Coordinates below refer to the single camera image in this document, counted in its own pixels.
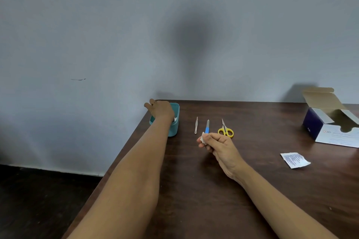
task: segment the hand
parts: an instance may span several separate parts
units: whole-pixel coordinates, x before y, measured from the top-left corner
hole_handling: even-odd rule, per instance
[[[150,103],[145,103],[145,108],[150,111],[154,118],[168,118],[171,122],[174,119],[174,111],[168,101],[155,101],[150,99]]]
[[[240,156],[231,138],[218,133],[209,133],[203,134],[203,140],[207,143],[208,152],[216,157],[225,174],[236,180],[235,176],[238,171],[247,164]],[[199,147],[205,147],[204,143],[201,142],[201,137],[197,139],[197,142],[200,143]]]

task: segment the white wipe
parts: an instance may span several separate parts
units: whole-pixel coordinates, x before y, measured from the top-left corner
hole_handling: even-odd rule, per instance
[[[289,167],[291,169],[298,168],[298,167],[304,167],[304,166],[311,164],[306,159],[304,159],[304,157],[302,155],[300,155],[296,152],[281,153],[280,155],[282,156],[283,160],[285,160],[285,162],[289,165]]]
[[[207,145],[206,142],[203,140],[203,134],[204,134],[204,132],[202,132],[201,142],[204,143],[204,145]]]

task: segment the cardboard box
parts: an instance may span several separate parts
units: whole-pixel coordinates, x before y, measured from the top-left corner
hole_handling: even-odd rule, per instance
[[[309,87],[303,125],[316,142],[359,148],[359,118],[339,101],[333,88]]]

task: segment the person's right arm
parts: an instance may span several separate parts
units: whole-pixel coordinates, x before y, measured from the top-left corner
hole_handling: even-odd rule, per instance
[[[225,174],[237,181],[280,239],[338,239],[318,221],[281,194],[240,156],[231,138],[218,133],[203,135],[209,152]],[[197,140],[199,147],[205,145]]]

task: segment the wall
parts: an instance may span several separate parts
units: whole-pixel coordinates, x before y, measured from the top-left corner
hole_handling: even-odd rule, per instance
[[[358,19],[358,0],[0,0],[0,163],[101,175],[150,97],[359,103]]]

